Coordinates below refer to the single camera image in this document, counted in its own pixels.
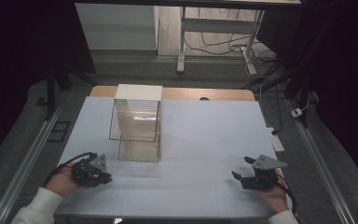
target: glass box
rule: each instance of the glass box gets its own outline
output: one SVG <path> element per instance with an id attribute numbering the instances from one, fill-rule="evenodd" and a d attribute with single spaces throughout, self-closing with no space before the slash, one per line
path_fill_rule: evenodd
<path id="1" fill-rule="evenodd" d="M 159 160 L 161 94 L 161 86 L 118 85 L 109 138 L 120 141 L 119 160 Z"/>

